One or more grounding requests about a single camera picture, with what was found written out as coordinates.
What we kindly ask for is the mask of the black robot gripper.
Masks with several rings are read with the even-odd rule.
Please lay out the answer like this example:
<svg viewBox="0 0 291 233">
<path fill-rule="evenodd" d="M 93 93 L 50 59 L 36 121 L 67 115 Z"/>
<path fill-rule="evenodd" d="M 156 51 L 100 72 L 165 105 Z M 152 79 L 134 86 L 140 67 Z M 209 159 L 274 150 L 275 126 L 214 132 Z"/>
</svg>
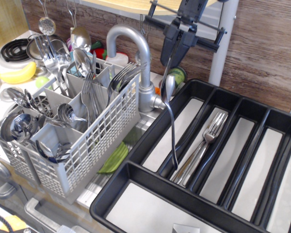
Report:
<svg viewBox="0 0 291 233">
<path fill-rule="evenodd" d="M 158 4 L 156 0 L 151 1 L 150 3 L 151 7 L 145 20 L 164 29 L 163 34 L 165 38 L 161 52 L 161 63 L 164 66 L 167 66 L 169 58 L 171 58 L 170 68 L 177 67 L 185 57 L 188 50 L 196 45 L 211 51 L 218 51 L 219 43 L 223 35 L 226 34 L 226 30 L 225 28 L 217 28 L 200 21 L 208 3 L 206 0 L 182 0 L 176 13 L 176 17 L 169 24 L 156 19 L 153 16 L 157 6 L 169 11 L 172 10 Z M 216 39 L 211 42 L 197 36 L 197 23 L 216 30 Z"/>
</svg>

